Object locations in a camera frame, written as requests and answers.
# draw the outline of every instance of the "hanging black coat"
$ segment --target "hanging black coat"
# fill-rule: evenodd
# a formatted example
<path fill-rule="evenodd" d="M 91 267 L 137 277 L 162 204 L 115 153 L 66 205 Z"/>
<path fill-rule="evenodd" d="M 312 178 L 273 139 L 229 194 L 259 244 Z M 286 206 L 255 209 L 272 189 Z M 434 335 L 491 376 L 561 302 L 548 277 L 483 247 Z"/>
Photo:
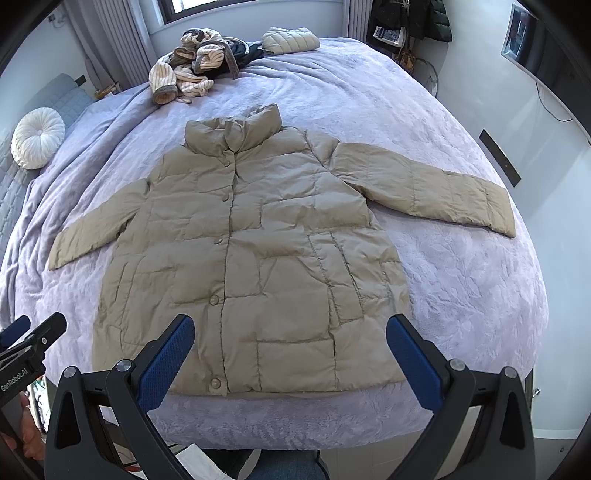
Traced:
<path fill-rule="evenodd" d="M 443 0 L 410 0 L 408 34 L 415 38 L 451 42 L 452 29 Z"/>

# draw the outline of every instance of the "beige puffer jacket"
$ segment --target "beige puffer jacket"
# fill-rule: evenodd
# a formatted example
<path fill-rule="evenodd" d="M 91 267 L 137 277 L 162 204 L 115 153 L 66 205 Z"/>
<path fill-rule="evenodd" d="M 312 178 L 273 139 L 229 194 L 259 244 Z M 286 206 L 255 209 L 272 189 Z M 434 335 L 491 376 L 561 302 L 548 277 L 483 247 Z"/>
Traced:
<path fill-rule="evenodd" d="M 196 343 L 181 394 L 315 393 L 403 379 L 385 341 L 410 315 L 366 198 L 515 236 L 505 189 L 383 148 L 282 127 L 276 105 L 189 122 L 186 144 L 56 238 L 51 269 L 116 239 L 93 367 L 133 358 L 178 313 Z"/>

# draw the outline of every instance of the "jacket collar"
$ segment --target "jacket collar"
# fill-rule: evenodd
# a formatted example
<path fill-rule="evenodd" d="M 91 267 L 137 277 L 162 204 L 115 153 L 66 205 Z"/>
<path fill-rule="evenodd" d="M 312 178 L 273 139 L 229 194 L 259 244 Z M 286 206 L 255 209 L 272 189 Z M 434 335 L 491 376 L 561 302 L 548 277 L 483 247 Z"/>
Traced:
<path fill-rule="evenodd" d="M 272 103 L 246 116 L 187 122 L 185 145 L 194 153 L 218 157 L 225 150 L 239 152 L 256 147 L 280 129 L 279 108 Z"/>

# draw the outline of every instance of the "bed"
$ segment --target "bed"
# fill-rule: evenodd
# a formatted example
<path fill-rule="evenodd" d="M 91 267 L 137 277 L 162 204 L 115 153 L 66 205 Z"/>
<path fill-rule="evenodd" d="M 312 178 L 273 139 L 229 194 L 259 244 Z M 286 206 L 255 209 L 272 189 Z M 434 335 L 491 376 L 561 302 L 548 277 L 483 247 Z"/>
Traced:
<path fill-rule="evenodd" d="M 60 311 L 66 334 L 48 352 L 47 375 L 90 371 L 92 323 L 112 245 L 49 272 L 55 236 L 183 141 L 191 119 L 233 116 L 277 103 L 286 125 L 378 144 L 414 160 L 502 184 L 465 129 L 392 60 L 362 43 L 323 39 L 319 50 L 256 60 L 240 78 L 216 79 L 192 105 L 156 108 L 147 85 L 92 105 L 31 183 L 0 273 L 3 325 L 23 313 L 38 323 Z M 548 308 L 540 266 L 519 212 L 517 237 L 405 216 L 371 205 L 401 257 L 420 333 L 469 367 L 526 375 Z M 150 416 L 163 436 L 202 448 L 354 447 L 422 429 L 405 382 L 313 400 L 169 394 Z"/>

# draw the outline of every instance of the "blue gripper pad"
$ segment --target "blue gripper pad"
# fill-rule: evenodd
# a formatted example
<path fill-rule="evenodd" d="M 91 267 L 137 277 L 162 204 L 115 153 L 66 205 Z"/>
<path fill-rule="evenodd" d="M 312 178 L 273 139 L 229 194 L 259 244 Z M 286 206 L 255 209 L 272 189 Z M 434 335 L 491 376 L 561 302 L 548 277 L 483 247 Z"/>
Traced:
<path fill-rule="evenodd" d="M 421 406 L 437 413 L 443 406 L 442 382 L 429 360 L 396 317 L 386 326 L 386 340 Z"/>
<path fill-rule="evenodd" d="M 12 322 L 0 333 L 0 347 L 9 348 L 31 328 L 31 321 L 26 315 Z"/>
<path fill-rule="evenodd" d="M 185 316 L 139 379 L 138 404 L 144 413 L 158 408 L 195 341 L 195 325 Z"/>

